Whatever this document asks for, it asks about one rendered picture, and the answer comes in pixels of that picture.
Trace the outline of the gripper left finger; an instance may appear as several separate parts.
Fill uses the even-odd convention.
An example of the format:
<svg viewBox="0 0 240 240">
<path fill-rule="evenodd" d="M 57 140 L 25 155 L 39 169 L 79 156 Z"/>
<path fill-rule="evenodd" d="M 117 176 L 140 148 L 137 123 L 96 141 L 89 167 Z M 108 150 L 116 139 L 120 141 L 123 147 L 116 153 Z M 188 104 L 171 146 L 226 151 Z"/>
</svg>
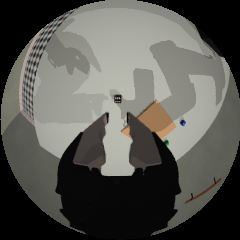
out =
<svg viewBox="0 0 240 240">
<path fill-rule="evenodd" d="M 109 112 L 105 112 L 71 142 L 63 153 L 58 166 L 58 181 L 55 192 L 61 195 L 64 184 L 71 178 L 91 174 L 92 168 L 98 168 L 106 162 L 103 138 L 105 126 L 109 122 Z M 101 142 L 102 141 L 102 142 Z"/>
</svg>

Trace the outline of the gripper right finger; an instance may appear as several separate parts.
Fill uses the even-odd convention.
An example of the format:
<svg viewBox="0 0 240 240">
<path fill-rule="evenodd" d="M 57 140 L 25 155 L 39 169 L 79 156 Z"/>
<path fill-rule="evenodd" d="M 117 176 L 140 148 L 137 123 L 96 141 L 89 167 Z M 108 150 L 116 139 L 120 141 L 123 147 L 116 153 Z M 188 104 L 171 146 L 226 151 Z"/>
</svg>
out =
<svg viewBox="0 0 240 240">
<path fill-rule="evenodd" d="M 175 195 L 180 194 L 178 167 L 172 152 L 155 132 L 130 112 L 127 112 L 127 123 L 129 135 L 134 140 L 129 152 L 129 163 L 134 170 L 143 168 L 143 174 L 165 179 L 172 185 Z"/>
</svg>

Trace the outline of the blue die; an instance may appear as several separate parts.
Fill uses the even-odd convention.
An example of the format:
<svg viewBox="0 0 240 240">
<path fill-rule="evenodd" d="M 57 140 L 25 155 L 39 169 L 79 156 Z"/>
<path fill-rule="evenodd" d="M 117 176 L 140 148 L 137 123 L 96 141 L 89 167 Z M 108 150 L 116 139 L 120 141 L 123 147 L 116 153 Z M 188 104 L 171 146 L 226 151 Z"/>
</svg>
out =
<svg viewBox="0 0 240 240">
<path fill-rule="evenodd" d="M 184 120 L 181 120 L 180 124 L 181 124 L 182 126 L 185 126 L 186 122 L 185 122 Z"/>
</svg>

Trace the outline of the orange flat mat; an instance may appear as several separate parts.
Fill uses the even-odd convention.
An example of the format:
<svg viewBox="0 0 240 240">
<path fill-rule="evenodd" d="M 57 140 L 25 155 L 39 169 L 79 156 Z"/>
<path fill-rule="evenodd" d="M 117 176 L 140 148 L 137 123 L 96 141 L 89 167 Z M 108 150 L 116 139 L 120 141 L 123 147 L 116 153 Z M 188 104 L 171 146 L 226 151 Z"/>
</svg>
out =
<svg viewBox="0 0 240 240">
<path fill-rule="evenodd" d="M 145 124 L 152 132 L 155 132 L 160 139 L 164 138 L 176 128 L 169 115 L 157 100 L 142 112 L 137 119 Z M 130 126 L 128 125 L 121 131 L 121 133 L 131 138 L 129 130 Z"/>
</svg>

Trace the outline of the black die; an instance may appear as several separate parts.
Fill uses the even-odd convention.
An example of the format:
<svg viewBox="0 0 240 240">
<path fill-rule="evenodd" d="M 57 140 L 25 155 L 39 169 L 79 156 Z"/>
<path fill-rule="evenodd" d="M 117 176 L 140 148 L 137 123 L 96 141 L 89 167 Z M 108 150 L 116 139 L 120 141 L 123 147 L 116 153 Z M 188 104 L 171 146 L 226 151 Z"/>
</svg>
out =
<svg viewBox="0 0 240 240">
<path fill-rule="evenodd" d="M 114 103 L 121 103 L 121 95 L 114 96 Z"/>
</svg>

